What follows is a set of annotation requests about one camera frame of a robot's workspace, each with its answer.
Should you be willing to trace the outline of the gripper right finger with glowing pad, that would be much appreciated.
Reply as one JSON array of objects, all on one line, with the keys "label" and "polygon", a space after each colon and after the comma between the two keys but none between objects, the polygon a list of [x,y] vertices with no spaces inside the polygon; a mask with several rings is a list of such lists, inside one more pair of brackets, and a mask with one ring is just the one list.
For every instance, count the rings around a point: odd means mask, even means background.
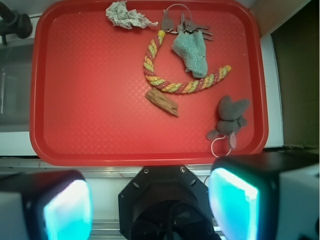
[{"label": "gripper right finger with glowing pad", "polygon": [[228,240],[317,240],[320,157],[304,151],[220,157],[211,167],[208,200]]}]

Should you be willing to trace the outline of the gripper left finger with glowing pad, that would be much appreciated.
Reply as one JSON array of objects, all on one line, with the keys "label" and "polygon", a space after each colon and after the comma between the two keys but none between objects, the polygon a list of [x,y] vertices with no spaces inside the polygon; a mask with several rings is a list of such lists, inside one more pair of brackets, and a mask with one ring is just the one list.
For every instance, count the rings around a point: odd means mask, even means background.
[{"label": "gripper left finger with glowing pad", "polygon": [[88,240],[93,215],[91,186],[77,170],[0,176],[2,240]]}]

